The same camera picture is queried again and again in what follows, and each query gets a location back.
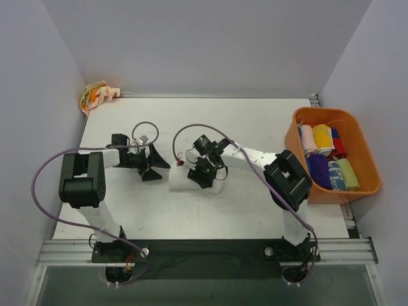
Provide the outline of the white towel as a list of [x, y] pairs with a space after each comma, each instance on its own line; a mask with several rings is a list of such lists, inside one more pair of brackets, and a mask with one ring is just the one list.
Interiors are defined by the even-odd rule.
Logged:
[[200, 185], [187, 177], [190, 168], [185, 165], [179, 166], [177, 163], [171, 165], [168, 177], [170, 191], [205, 191], [212, 194], [219, 194], [224, 181], [214, 180], [212, 187], [201, 188]]

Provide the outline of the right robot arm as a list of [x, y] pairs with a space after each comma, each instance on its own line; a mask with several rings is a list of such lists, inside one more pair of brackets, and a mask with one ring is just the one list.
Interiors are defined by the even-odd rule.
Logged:
[[225, 137], [216, 142], [201, 135], [190, 150], [181, 152], [175, 164], [166, 164], [153, 145], [148, 146], [147, 164], [169, 169], [172, 191], [206, 190], [218, 194], [230, 168], [253, 172], [268, 188], [282, 209], [284, 234], [282, 252], [290, 261], [304, 256], [312, 232], [303, 216], [312, 180], [290, 150], [280, 153], [245, 148]]

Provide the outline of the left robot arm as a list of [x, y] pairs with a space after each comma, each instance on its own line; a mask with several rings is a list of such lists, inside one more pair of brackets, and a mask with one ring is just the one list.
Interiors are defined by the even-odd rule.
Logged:
[[170, 165], [160, 156], [153, 144], [146, 145], [143, 135], [135, 141], [140, 149], [134, 152], [128, 136], [113, 134], [106, 149], [67, 153], [62, 159], [59, 196], [81, 213], [95, 235], [93, 245], [95, 262], [120, 263], [135, 256], [135, 249], [123, 241], [126, 234], [112, 217], [106, 203], [105, 170], [108, 168], [136, 169], [142, 181], [161, 180], [154, 168], [169, 169]]

